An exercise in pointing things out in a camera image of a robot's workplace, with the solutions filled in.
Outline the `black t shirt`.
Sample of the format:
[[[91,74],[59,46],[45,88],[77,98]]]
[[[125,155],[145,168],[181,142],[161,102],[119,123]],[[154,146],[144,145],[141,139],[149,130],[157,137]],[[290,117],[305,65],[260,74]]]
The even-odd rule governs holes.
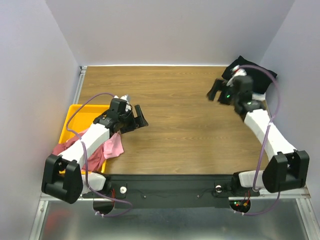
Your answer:
[[[259,67],[258,64],[248,61],[240,55],[224,70],[221,77],[225,80],[230,80],[232,77],[232,69],[238,65],[251,65]],[[272,80],[265,73],[262,73],[260,70],[253,68],[245,68],[245,71],[247,75],[250,76],[253,80],[253,92],[257,94],[265,94],[269,85],[272,83]]]

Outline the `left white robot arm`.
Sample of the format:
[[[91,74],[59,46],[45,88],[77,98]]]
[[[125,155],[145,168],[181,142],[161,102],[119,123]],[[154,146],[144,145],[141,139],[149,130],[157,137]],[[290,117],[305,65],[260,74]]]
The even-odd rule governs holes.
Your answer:
[[[89,157],[116,133],[128,133],[148,126],[140,105],[113,98],[109,108],[97,116],[77,141],[58,155],[49,155],[44,164],[41,191],[73,204],[82,194],[101,191],[107,178],[101,173],[82,174]]]

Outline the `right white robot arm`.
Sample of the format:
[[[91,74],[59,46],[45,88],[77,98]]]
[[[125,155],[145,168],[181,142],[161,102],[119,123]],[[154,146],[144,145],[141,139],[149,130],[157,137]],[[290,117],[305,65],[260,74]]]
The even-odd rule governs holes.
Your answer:
[[[267,155],[268,164],[264,170],[234,173],[232,187],[265,189],[270,193],[303,188],[306,184],[310,157],[304,150],[298,150],[274,125],[263,101],[253,94],[253,80],[249,76],[235,76],[231,83],[217,78],[207,98],[232,105],[244,124],[261,143],[262,154]]]

